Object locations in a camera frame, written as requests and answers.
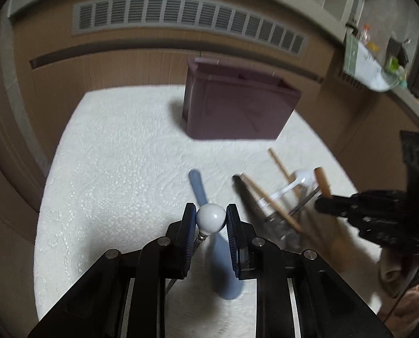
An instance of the wall vent grille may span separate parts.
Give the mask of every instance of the wall vent grille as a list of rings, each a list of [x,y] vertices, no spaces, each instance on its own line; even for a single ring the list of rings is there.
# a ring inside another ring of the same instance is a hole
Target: wall vent grille
[[[343,82],[347,86],[351,87],[356,91],[362,91],[366,86],[359,82],[357,79],[353,78],[349,74],[345,73],[342,69],[342,66],[339,66],[337,74],[334,76],[340,82]]]
[[[91,0],[73,6],[74,35],[159,26],[213,31],[300,56],[309,36],[283,22],[216,0]]]

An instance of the bottle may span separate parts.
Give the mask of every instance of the bottle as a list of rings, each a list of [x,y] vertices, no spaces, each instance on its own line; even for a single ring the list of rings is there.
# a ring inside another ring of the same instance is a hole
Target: bottle
[[[369,25],[364,24],[363,30],[361,31],[361,35],[360,35],[360,42],[366,46],[369,43],[369,40],[370,40]]]

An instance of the white textured tablecloth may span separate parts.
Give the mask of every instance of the white textured tablecloth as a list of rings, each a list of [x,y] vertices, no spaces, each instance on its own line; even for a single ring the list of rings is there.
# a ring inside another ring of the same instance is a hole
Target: white textured tablecloth
[[[291,171],[324,167],[333,194],[356,192],[296,112],[276,141],[195,141],[180,126],[183,96],[184,86],[137,86],[89,92],[79,103],[57,148],[39,215],[34,254],[39,318],[107,249],[141,249],[180,220],[186,203],[196,202],[190,169],[201,171],[210,202],[237,203],[242,220],[232,175],[246,172],[270,192],[285,184],[267,154],[271,146]],[[377,311],[371,266],[379,248],[359,238],[355,243],[365,264],[343,277]],[[204,244],[188,277],[167,295],[167,336],[254,337],[256,282],[246,281],[235,300],[219,298],[210,288]]]

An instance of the storage box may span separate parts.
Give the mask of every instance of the storage box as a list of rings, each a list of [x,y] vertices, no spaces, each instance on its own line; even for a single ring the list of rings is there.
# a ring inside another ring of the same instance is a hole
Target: storage box
[[[183,104],[186,133],[196,140],[276,139],[300,92],[281,78],[190,58]]]

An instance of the white ball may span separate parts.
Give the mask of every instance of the white ball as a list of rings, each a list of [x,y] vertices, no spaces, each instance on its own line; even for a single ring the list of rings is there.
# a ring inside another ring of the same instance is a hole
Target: white ball
[[[226,211],[215,203],[206,203],[197,211],[196,221],[199,231],[205,235],[219,232],[225,226]]]

